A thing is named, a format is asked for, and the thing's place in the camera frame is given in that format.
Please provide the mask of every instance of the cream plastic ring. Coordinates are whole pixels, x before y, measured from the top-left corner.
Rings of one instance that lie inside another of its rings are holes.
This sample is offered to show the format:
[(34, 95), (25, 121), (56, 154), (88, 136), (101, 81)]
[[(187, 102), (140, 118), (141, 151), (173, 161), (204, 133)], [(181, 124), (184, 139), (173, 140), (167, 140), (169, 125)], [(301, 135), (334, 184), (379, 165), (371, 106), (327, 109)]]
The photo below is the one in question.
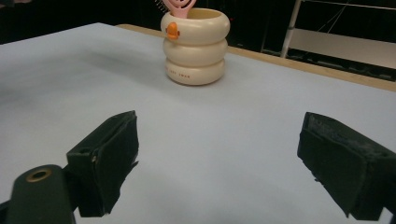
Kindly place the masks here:
[(163, 52), (174, 63), (185, 66), (205, 66), (217, 63), (224, 58), (227, 52), (227, 40), (202, 46), (178, 45), (169, 41), (163, 41)]
[(221, 78), (224, 74), (224, 60), (205, 67), (183, 67), (166, 59), (166, 74), (175, 82), (186, 85), (205, 85)]
[(177, 39), (171, 41), (184, 45), (206, 45), (219, 42), (230, 32), (230, 21), (220, 11), (207, 8), (192, 8), (187, 19), (174, 17), (167, 12), (161, 20), (161, 30), (176, 29)]

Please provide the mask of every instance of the wooden table edge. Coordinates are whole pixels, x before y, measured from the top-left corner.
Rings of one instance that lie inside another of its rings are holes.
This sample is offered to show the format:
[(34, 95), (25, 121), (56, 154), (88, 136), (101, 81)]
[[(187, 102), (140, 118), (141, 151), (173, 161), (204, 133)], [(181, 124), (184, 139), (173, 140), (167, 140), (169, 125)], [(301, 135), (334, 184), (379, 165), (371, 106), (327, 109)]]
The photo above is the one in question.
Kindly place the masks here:
[[(135, 26), (135, 25), (131, 25), (131, 24), (120, 24), (120, 25), (117, 25), (117, 27), (131, 30), (131, 31), (136, 31), (136, 32), (146, 34), (146, 35), (165, 37), (164, 33), (162, 33), (161, 31), (152, 30), (152, 29)], [(364, 86), (369, 86), (369, 87), (378, 88), (381, 90), (396, 92), (396, 82), (392, 82), (392, 81), (386, 81), (386, 80), (382, 80), (382, 79), (375, 78), (375, 77), (366, 77), (366, 76), (348, 73), (348, 72), (344, 72), (344, 71), (340, 71), (340, 70), (336, 70), (336, 69), (332, 69), (332, 68), (327, 68), (327, 67), (322, 67), (322, 66), (318, 66), (318, 65), (314, 65), (314, 64), (297, 62), (297, 61), (290, 60), (290, 59), (283, 59), (283, 58), (279, 58), (279, 57), (272, 56), (272, 55), (267, 55), (267, 54), (263, 54), (263, 53), (259, 53), (259, 52), (250, 51), (247, 49), (239, 49), (239, 48), (229, 47), (228, 52), (230, 52), (232, 54), (240, 55), (243, 57), (248, 57), (250, 59), (262, 61), (265, 63), (273, 63), (273, 64), (297, 69), (300, 71), (325, 76), (325, 77), (338, 78), (338, 79), (341, 79), (344, 81), (357, 83), (357, 84), (361, 84)]]

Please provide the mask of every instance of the pink toy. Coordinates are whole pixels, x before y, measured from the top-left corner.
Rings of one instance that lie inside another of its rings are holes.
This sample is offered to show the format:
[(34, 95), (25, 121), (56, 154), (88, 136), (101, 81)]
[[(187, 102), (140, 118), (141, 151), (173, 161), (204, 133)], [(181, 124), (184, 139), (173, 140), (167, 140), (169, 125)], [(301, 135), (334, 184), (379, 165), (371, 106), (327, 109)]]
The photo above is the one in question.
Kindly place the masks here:
[(189, 10), (195, 4), (196, 0), (163, 0), (163, 3), (171, 11), (174, 17), (187, 18)]

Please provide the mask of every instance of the white table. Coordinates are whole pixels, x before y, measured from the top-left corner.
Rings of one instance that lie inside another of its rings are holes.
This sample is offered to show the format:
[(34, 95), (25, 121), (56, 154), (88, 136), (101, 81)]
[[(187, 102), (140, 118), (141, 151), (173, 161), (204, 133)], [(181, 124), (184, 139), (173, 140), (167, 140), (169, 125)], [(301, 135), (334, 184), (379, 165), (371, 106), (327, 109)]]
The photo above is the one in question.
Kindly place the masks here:
[(97, 23), (0, 46), (0, 202), (20, 174), (65, 166), (105, 119), (135, 110), (139, 165), (110, 216), (78, 223), (359, 223), (297, 157), (304, 114), (395, 150), (396, 92), (230, 53), (221, 80), (182, 86), (162, 43)]

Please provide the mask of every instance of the screw hole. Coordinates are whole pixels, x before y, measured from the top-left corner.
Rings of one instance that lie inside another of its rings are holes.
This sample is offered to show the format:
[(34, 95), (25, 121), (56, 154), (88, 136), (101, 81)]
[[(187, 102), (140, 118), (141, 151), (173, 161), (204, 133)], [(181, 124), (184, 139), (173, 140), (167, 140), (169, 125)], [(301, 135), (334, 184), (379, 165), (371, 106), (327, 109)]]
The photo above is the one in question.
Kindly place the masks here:
[(41, 180), (49, 177), (51, 174), (52, 174), (52, 171), (50, 169), (37, 170), (37, 171), (30, 173), (26, 177), (26, 181), (30, 182), (30, 183), (38, 182), (38, 181), (41, 181)]
[(82, 148), (80, 151), (79, 151), (79, 153), (81, 153), (81, 154), (84, 154), (84, 153), (87, 153), (87, 152), (90, 152), (91, 150), (88, 148), (88, 147), (84, 147), (84, 148)]

